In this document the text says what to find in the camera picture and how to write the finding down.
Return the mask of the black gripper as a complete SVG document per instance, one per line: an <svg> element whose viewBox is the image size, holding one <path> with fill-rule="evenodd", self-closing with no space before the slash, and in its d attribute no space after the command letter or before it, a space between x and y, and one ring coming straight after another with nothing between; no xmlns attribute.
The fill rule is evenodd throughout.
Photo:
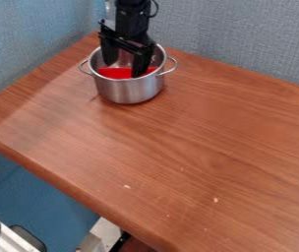
<svg viewBox="0 0 299 252"><path fill-rule="evenodd" d="M106 20L100 20L102 50L108 66L118 60L118 50L134 53L131 77L140 77L151 64L155 41L148 35L151 13L155 0L115 0L115 23L111 28Z"/></svg>

